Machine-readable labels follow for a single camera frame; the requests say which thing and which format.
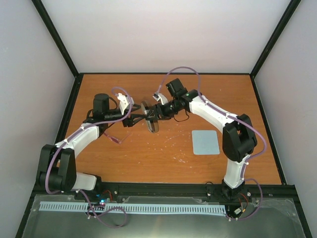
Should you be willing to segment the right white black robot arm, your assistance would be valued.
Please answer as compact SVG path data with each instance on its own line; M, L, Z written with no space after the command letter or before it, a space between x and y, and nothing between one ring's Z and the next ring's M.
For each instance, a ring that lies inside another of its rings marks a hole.
M245 184L245 169L254 148L257 146L255 132L252 130L251 119L246 115L230 114L219 106L210 103L197 90L188 91L177 78L166 85L172 100L161 93L153 98L157 104L141 103L148 130L158 132L158 121L169 120L184 110L197 115L222 134L222 150L227 157L227 168L221 182L221 194L224 199L232 200L242 191Z

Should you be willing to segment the light blue cleaning cloth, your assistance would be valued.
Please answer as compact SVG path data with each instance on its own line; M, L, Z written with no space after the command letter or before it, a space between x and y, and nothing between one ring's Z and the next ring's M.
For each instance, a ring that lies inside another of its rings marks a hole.
M219 143L215 130L193 130L192 144L194 155L219 155Z

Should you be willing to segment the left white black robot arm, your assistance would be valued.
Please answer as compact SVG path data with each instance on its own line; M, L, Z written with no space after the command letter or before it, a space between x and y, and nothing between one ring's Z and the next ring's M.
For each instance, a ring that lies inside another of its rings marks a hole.
M103 187L97 183L98 176L76 171L77 156L93 141L104 135L114 123L122 122L131 127L143 119L134 111L141 108L134 100L118 93L115 108L110 108L113 98L108 94L96 94L93 108L88 111L80 127L64 140L42 147L36 175L36 184L48 194L85 190L91 199L99 199Z

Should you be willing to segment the pink transparent sunglasses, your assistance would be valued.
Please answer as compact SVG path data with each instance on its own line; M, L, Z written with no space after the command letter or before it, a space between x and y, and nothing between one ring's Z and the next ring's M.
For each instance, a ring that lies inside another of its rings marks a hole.
M129 132L127 135L125 135L124 138L119 139L119 138L117 138L117 137L115 137L115 136L109 135L106 131L103 133L103 135L104 135L105 137L107 137L110 141L112 141L112 142L114 142L114 143L116 143L116 144L122 144L122 143L123 143L129 136L131 136L132 134L133 134L132 132Z

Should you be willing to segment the plaid brown glasses case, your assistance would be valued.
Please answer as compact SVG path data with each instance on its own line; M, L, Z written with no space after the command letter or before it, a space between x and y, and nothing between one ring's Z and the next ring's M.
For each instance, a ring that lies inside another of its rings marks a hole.
M158 120L155 116L153 106L148 101L141 102L141 111L145 116L149 132L157 133L159 131Z

